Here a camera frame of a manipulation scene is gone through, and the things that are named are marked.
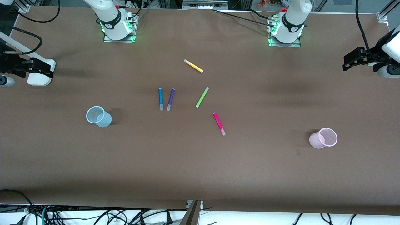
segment blue cup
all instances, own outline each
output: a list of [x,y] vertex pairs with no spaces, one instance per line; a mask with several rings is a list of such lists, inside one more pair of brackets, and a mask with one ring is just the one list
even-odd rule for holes
[[107,127],[111,124],[111,115],[100,106],[93,106],[86,113],[86,120],[99,127]]

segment purple marker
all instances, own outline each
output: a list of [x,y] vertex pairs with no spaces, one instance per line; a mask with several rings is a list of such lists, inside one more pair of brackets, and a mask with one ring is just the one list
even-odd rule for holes
[[174,93],[175,93],[175,89],[173,88],[171,90],[170,100],[168,101],[167,111],[170,111],[170,109],[171,109],[172,100],[174,99]]

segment cable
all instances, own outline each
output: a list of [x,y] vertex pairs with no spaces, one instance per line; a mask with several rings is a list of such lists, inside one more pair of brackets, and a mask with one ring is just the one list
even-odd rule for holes
[[303,215],[303,213],[300,213],[296,219],[296,221],[294,222],[293,225],[296,225],[299,222],[300,217]]
[[150,214],[150,215],[147,215],[147,216],[145,216],[145,217],[143,217],[143,220],[145,219],[145,218],[147,218],[147,217],[151,217],[151,216],[153,216],[153,215],[156,215],[156,214],[159,214],[159,213],[165,213],[165,212],[171,212],[171,211],[187,211],[186,209],[171,209],[171,210],[169,210],[169,209],[167,209],[167,210],[163,210],[163,211],[159,211],[159,212],[156,212],[156,213],[152,213],[152,214]]
[[9,210],[0,211],[0,213],[6,213],[6,212],[11,212],[11,211],[14,211],[16,213],[19,209],[21,209],[21,208],[17,207],[16,209],[9,209]]
[[[116,215],[114,215],[114,214],[111,214],[113,217],[110,217],[110,218],[108,218],[108,221],[107,221],[107,225],[109,225],[110,223],[111,223],[111,221],[113,220],[113,219],[116,219],[116,220],[122,220],[122,221],[124,221],[125,223],[125,225],[128,223],[128,221],[127,221],[127,219],[126,219],[126,215],[124,214],[124,211],[125,210],[122,210],[122,211],[118,211],[118,213],[116,214]],[[124,219],[122,219],[122,218],[120,218],[120,217],[118,217],[118,215],[119,214],[123,214],[123,215],[125,215],[125,220]]]
[[24,224],[25,218],[26,218],[26,215],[23,216],[23,217],[18,221],[18,223],[17,223],[16,225],[23,225],[23,224]]
[[33,37],[39,39],[39,44],[38,44],[34,49],[32,49],[31,51],[29,51],[29,52],[15,52],[14,54],[27,55],[27,54],[34,53],[34,52],[35,52],[36,50],[38,50],[38,49],[40,48],[40,46],[42,46],[42,44],[43,44],[42,38],[39,37],[39,36],[36,35],[36,34],[33,34],[33,33],[31,33],[31,32],[28,32],[28,31],[26,31],[26,30],[23,30],[23,29],[19,29],[18,27],[14,27],[14,26],[9,26],[9,25],[3,24],[3,23],[1,23],[1,22],[0,22],[0,24],[3,25],[3,26],[6,26],[6,27],[12,28],[12,29],[14,29],[14,30],[16,30],[16,31],[19,31],[19,32],[21,32],[21,33],[28,34],[28,35],[30,35],[30,36],[33,36]]
[[11,190],[11,189],[2,189],[2,190],[0,190],[0,193],[4,193],[4,192],[12,192],[12,193],[17,193],[17,194],[19,194],[19,195],[21,195],[22,197],[24,197],[25,198],[25,200],[29,203],[29,206],[30,206],[30,208],[32,209],[32,214],[34,214],[35,215],[35,221],[36,221],[36,225],[38,225],[38,220],[37,220],[37,210],[34,208],[34,205],[32,204],[32,202],[29,200],[29,198],[26,196],[26,195],[24,195],[22,192],[20,192],[20,191],[16,191],[16,190]]
[[263,16],[263,15],[259,14],[259,13],[258,13],[258,12],[256,12],[255,10],[248,9],[248,10],[246,10],[246,11],[253,12],[253,13],[255,13],[257,16],[259,16],[259,17],[261,17],[261,18],[268,19],[268,17],[266,17],[266,16]]
[[350,219],[350,224],[349,224],[349,225],[352,225],[352,224],[353,224],[353,219],[354,219],[354,217],[356,217],[356,215],[357,215],[357,214],[354,214],[354,215],[351,217],[351,219]]
[[111,210],[107,210],[107,211],[105,211],[102,215],[100,215],[98,218],[97,218],[97,220],[94,222],[94,224],[93,225],[96,225],[97,223],[98,223],[98,221],[103,217],[103,216],[105,216],[107,213],[109,213]]
[[45,225],[44,224],[44,214],[46,213],[46,209],[47,209],[48,207],[45,207],[44,209],[43,209],[43,212],[42,212],[42,225]]
[[132,225],[134,221],[136,221],[140,216],[150,211],[149,209],[142,209],[136,216],[128,223],[128,225]]
[[333,224],[332,224],[332,219],[330,218],[329,213],[327,213],[328,218],[329,218],[329,221],[327,221],[327,220],[324,218],[324,215],[323,215],[322,213],[321,213],[320,215],[321,215],[321,218],[322,218],[325,222],[327,222],[329,225],[333,225]]
[[48,22],[51,22],[51,21],[55,20],[55,19],[58,17],[58,15],[60,14],[60,9],[61,9],[60,0],[58,0],[58,10],[57,10],[57,14],[56,14],[52,19],[46,20],[46,21],[33,20],[33,19],[31,19],[31,18],[26,17],[24,14],[22,14],[22,13],[20,13],[20,12],[18,12],[18,14],[19,14],[20,16],[24,17],[25,19],[30,20],[30,21],[33,21],[33,22],[36,22],[36,23],[48,23]]
[[130,19],[134,18],[136,15],[138,15],[141,9],[142,9],[142,8],[139,8],[139,10],[138,10],[138,12],[137,12],[136,14],[134,14],[134,15],[131,16],[131,17],[128,17],[128,20],[130,20]]
[[250,21],[250,22],[253,22],[253,23],[257,23],[257,24],[262,24],[262,25],[265,25],[265,26],[273,27],[272,24],[265,24],[265,23],[254,21],[254,20],[249,20],[249,19],[246,19],[246,18],[243,18],[243,17],[240,17],[240,16],[235,16],[235,15],[232,15],[232,14],[229,14],[229,13],[226,13],[226,12],[221,12],[221,11],[218,11],[218,10],[215,10],[215,9],[212,9],[212,11],[219,12],[219,13],[222,13],[222,14],[225,14],[225,15],[228,15],[228,16],[233,16],[233,17],[236,17],[236,18],[239,18],[239,19],[242,19],[242,20],[247,20],[247,21]]
[[242,0],[239,0],[230,10],[233,10],[238,4],[239,2],[241,2]]
[[369,45],[368,45],[367,37],[365,36],[364,29],[363,29],[362,26],[361,26],[360,18],[359,18],[359,16],[358,16],[358,1],[359,1],[359,0],[356,0],[356,20],[357,20],[358,28],[359,28],[360,31],[361,31],[362,39],[364,40],[365,48],[367,49],[368,53],[372,56],[372,58],[374,58],[376,61],[378,61],[378,62],[384,62],[383,60],[380,60],[380,59],[376,58],[376,57],[372,54],[372,51],[371,51],[371,49],[370,49],[370,47],[369,47]]
[[64,217],[59,217],[59,219],[61,219],[61,220],[71,220],[71,219],[89,220],[89,219],[95,219],[97,217],[99,217],[99,216],[92,217],[92,218],[64,218]]

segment metal frame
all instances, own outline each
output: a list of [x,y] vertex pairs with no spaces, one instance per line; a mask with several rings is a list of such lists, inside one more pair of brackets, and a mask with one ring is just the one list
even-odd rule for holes
[[320,12],[324,8],[327,2],[328,0],[322,0],[321,4],[316,8],[316,10],[314,10],[314,12]]
[[193,200],[179,225],[198,225],[201,208],[201,200]]
[[40,6],[43,0],[15,0],[14,10],[27,13],[30,6]]
[[400,0],[392,0],[382,10],[376,13],[379,23],[386,23],[388,21],[387,15],[400,5]]

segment pink marker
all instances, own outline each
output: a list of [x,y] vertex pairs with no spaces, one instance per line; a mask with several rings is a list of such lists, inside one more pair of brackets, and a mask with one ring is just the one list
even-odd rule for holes
[[226,135],[226,133],[225,133],[225,131],[224,131],[224,127],[222,126],[222,123],[221,123],[220,119],[218,118],[217,113],[214,112],[213,115],[214,115],[215,121],[216,121],[217,124],[218,124],[218,127],[219,127],[220,130],[221,130],[222,135]]

